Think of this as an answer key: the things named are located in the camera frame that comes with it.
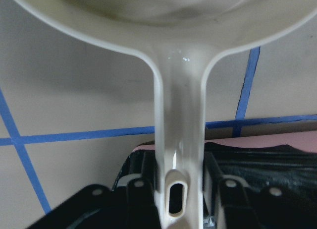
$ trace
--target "tiled floor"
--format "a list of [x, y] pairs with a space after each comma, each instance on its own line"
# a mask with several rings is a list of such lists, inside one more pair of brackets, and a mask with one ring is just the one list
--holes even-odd
[[[262, 46], [248, 80], [249, 51], [220, 60], [208, 80], [206, 137], [316, 130], [316, 31], [317, 17]], [[66, 36], [12, 0], [0, 0], [0, 89], [0, 110], [7, 104], [22, 136], [11, 131], [7, 139], [3, 120], [13, 122], [3, 115], [0, 228], [22, 229], [44, 213], [30, 182], [54, 208], [89, 183], [111, 186], [129, 152], [154, 138], [151, 127], [130, 129], [154, 124], [153, 75], [144, 62]], [[236, 117], [241, 99], [250, 120]], [[16, 153], [24, 147], [25, 169]], [[33, 167], [39, 181], [26, 174]]]

